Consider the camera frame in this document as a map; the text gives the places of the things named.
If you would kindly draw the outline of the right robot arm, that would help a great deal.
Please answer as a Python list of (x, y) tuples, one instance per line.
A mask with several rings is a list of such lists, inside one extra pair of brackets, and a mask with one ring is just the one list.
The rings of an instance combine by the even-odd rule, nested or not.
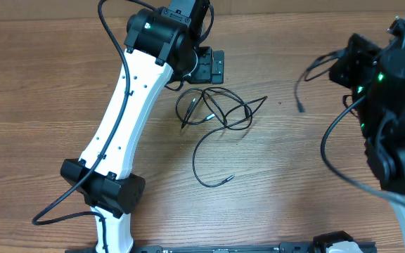
[(380, 184), (360, 187), (391, 203), (405, 244), (405, 18), (387, 31), (392, 38), (383, 48), (353, 34), (329, 78), (352, 92), (345, 111), (356, 110), (366, 162)]

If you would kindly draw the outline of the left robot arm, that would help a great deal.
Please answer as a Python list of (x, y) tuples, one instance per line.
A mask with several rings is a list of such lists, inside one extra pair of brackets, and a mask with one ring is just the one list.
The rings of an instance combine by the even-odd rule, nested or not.
[(224, 52), (203, 42), (214, 9), (208, 1), (143, 5), (130, 17), (122, 68), (103, 119), (77, 159), (66, 159), (61, 176), (84, 196), (96, 220), (93, 252), (132, 252), (131, 213), (145, 180), (132, 174), (136, 146), (161, 90), (172, 82), (220, 84)]

